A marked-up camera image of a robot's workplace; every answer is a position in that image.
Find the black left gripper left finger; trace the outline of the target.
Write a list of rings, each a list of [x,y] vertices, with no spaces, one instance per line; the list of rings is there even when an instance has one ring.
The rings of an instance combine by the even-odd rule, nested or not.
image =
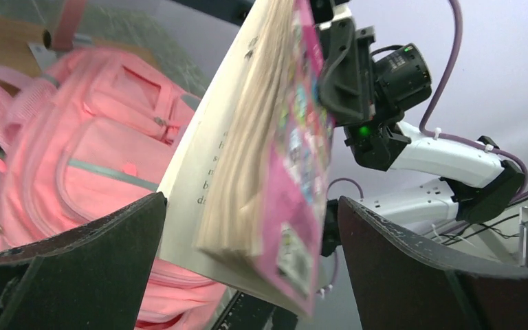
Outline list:
[[[153,193],[0,252],[0,329],[133,329],[166,205],[162,193]]]

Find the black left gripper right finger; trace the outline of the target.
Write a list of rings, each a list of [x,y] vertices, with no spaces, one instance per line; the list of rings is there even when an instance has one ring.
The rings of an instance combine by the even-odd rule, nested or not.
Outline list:
[[[364,329],[528,329],[528,268],[446,247],[347,197],[338,226]]]

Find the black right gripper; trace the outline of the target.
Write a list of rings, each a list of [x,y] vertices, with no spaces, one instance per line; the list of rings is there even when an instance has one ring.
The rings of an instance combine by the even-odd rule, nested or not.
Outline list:
[[[374,28],[357,29],[344,4],[310,1],[324,58],[320,103],[338,126],[388,127],[430,97],[430,72],[412,43],[371,50]]]

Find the pink sticker card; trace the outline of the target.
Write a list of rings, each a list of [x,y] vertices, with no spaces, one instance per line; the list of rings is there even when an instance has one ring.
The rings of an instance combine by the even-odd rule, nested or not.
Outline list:
[[[308,1],[254,3],[159,185],[159,259],[313,313],[332,130],[321,67]]]

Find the pink student backpack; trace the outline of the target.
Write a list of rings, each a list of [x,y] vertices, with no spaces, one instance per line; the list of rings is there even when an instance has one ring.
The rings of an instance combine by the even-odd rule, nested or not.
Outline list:
[[[51,50],[70,50],[85,9],[65,1]],[[119,64],[164,76],[135,54],[80,47],[40,76],[0,66],[0,252],[110,215],[156,193],[199,99],[171,80],[157,105],[92,91]],[[203,329],[225,287],[154,258],[133,329]]]

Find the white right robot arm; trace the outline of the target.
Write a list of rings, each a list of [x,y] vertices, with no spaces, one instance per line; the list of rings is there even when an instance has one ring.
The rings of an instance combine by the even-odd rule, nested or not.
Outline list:
[[[462,36],[461,11],[454,13],[454,44],[443,77],[431,74],[417,47],[391,45],[375,58],[372,27],[356,28],[345,2],[313,3],[324,67],[318,81],[321,104],[344,129],[358,165],[377,171],[410,170],[432,175],[414,188],[361,204],[399,225],[420,221],[485,223],[500,215],[527,184],[527,169],[486,136],[472,141],[430,131],[426,122],[450,77]]]

